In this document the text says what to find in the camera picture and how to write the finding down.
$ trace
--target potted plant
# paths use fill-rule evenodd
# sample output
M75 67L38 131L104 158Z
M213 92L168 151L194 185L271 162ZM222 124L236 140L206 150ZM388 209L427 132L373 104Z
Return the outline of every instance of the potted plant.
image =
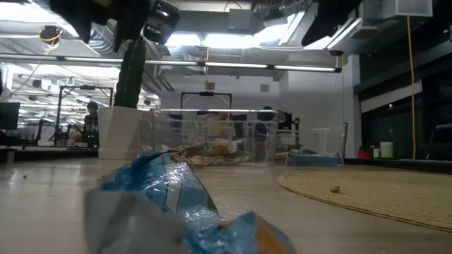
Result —
M99 109L99 158L135 159L140 152L138 120L146 112L136 109L146 56L141 36L129 42L121 64L114 106Z

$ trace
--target crumpled wrapper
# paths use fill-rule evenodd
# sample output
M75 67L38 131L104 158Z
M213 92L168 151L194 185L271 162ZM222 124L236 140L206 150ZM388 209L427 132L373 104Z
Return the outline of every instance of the crumpled wrapper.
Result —
M143 155L85 197L93 254L295 253L288 237L257 214L226 221L188 164Z

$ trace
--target wooden floor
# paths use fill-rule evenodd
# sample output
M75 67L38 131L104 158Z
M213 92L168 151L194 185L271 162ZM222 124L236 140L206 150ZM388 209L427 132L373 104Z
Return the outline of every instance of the wooden floor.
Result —
M123 163L78 159L19 163L11 170L0 170L0 253L87 253L83 192ZM233 219L257 211L292 239L298 253L452 253L452 234L335 207L282 189L275 179L295 169L207 167L196 173L221 215Z

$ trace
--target round rug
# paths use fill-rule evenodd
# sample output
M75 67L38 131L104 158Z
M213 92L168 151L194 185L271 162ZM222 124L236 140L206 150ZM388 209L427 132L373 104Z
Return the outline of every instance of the round rug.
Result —
M293 173L278 183L300 195L380 217L452 232L452 176L408 171Z

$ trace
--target white planter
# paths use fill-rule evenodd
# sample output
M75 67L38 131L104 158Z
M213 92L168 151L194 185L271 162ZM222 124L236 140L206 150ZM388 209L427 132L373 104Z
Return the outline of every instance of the white planter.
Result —
M99 109L99 158L129 160L140 153L138 120L148 111L126 107Z

